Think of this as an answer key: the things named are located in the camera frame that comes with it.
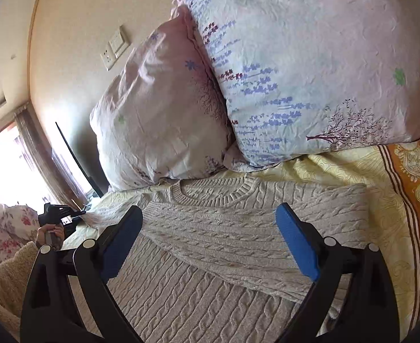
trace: brown curtain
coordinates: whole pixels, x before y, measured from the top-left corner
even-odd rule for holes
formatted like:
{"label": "brown curtain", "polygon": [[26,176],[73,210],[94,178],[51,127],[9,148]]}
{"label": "brown curtain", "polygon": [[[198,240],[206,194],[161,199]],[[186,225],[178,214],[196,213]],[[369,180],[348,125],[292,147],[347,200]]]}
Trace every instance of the brown curtain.
{"label": "brown curtain", "polygon": [[69,205],[78,210],[87,203],[81,187],[68,169],[65,169],[59,157],[53,153],[35,111],[30,103],[19,108],[15,113],[20,142],[31,161],[47,184],[49,191],[61,205]]}

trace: pink pillow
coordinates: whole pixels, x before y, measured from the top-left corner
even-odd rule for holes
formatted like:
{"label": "pink pillow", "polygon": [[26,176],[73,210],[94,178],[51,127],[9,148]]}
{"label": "pink pillow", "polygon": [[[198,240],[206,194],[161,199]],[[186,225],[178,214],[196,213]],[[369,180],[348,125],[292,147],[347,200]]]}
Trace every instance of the pink pillow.
{"label": "pink pillow", "polygon": [[115,190],[161,177],[205,178],[233,140],[222,96],[187,7],[132,51],[92,110],[100,161]]}

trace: person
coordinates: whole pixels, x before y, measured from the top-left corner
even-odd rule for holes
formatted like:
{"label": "person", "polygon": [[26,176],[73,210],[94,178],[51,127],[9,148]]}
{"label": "person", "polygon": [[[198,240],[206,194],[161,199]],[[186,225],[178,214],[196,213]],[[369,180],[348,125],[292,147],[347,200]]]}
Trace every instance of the person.
{"label": "person", "polygon": [[27,282],[31,274],[38,249],[45,244],[45,233],[53,232],[64,241],[62,224],[45,224],[37,231],[37,240],[30,241],[11,259],[0,264],[0,322],[19,341],[21,310]]}

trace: bed sheet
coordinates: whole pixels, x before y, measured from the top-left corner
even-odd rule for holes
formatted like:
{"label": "bed sheet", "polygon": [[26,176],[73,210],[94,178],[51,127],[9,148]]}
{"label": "bed sheet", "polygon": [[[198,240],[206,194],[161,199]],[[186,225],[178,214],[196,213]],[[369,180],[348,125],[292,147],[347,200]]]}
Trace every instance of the bed sheet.
{"label": "bed sheet", "polygon": [[[215,178],[242,174],[225,170]],[[307,155],[249,174],[270,181],[366,184],[370,236],[380,246],[394,284],[401,336],[415,326],[420,318],[420,141]],[[163,190],[169,184],[109,193],[99,205],[140,199],[142,193]],[[74,247],[95,236],[96,230],[79,226],[65,245]]]}

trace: white switch plate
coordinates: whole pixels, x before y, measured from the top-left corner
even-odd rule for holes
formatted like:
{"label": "white switch plate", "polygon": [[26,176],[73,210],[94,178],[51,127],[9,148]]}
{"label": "white switch plate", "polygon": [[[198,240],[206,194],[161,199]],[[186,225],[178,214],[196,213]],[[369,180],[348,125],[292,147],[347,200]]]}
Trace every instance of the white switch plate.
{"label": "white switch plate", "polygon": [[102,57],[103,64],[105,65],[106,70],[110,70],[111,67],[113,67],[113,64],[116,62],[116,56],[115,53],[113,53],[112,47],[110,44],[105,45],[105,50],[102,54],[100,54]]}
{"label": "white switch plate", "polygon": [[122,53],[129,47],[129,41],[127,40],[126,35],[124,34],[122,27],[119,27],[112,38],[108,42],[115,53],[115,57],[118,59]]}

